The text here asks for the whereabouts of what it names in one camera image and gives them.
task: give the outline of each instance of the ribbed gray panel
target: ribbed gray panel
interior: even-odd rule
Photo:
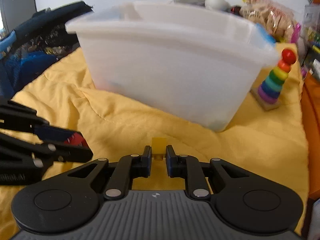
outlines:
[[[298,240],[292,232],[251,236],[223,224],[208,203],[191,200],[183,190],[132,190],[103,204],[83,227],[58,236],[19,232],[13,240]]]

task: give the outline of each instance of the rainbow stacking toy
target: rainbow stacking toy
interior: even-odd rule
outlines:
[[[258,88],[252,88],[250,92],[266,111],[279,106],[278,97],[282,90],[282,85],[287,79],[291,70],[291,65],[296,62],[295,53],[291,49],[282,51],[282,59],[278,65],[270,71],[268,77]]]

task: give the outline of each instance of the white plastic bin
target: white plastic bin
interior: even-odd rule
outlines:
[[[128,3],[66,24],[97,89],[223,130],[278,53],[257,25],[182,4]]]

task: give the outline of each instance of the purple ring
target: purple ring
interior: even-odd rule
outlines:
[[[277,102],[277,98],[272,98],[270,96],[268,96],[262,89],[261,85],[258,88],[258,94],[261,97],[261,99],[269,104],[275,104]]]

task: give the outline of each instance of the green ring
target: green ring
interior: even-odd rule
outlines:
[[[270,71],[269,77],[270,77],[270,79],[271,79],[274,83],[276,83],[277,85],[282,86],[282,85],[284,84],[284,80],[278,79],[278,77],[275,75],[275,73],[273,72],[273,70]]]
[[[280,92],[282,90],[282,86],[274,83],[269,76],[266,78],[266,83],[273,91]]]

